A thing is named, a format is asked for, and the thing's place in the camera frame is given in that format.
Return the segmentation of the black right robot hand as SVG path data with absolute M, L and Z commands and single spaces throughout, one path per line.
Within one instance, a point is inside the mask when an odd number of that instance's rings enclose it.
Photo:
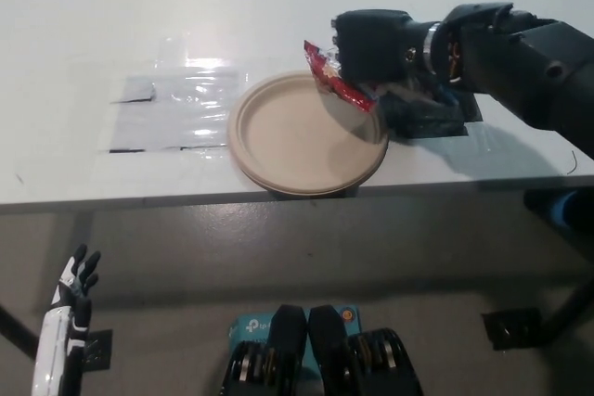
M 389 9 L 344 12 L 331 21 L 341 75 L 349 83 L 389 83 L 424 69 L 423 45 L 432 27 Z

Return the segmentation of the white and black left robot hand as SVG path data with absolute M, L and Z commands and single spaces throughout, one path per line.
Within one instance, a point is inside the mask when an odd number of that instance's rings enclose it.
M 52 310 L 67 309 L 76 312 L 90 302 L 88 294 L 98 281 L 96 268 L 101 253 L 95 251 L 87 255 L 87 251 L 88 247 L 81 244 L 68 259 L 54 291 L 50 304 Z

